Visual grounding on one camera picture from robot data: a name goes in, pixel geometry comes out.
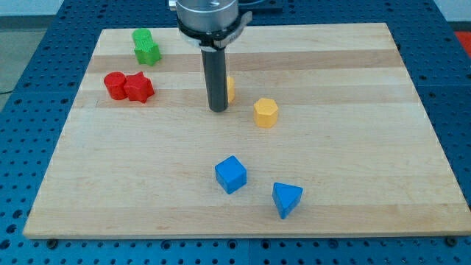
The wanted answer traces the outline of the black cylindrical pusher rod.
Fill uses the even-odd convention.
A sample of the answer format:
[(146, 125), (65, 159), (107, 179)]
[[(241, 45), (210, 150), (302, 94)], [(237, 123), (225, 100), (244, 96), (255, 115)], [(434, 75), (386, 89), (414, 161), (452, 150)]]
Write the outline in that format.
[(225, 50), (202, 51), (202, 63), (209, 108), (216, 113), (223, 112), (228, 107)]

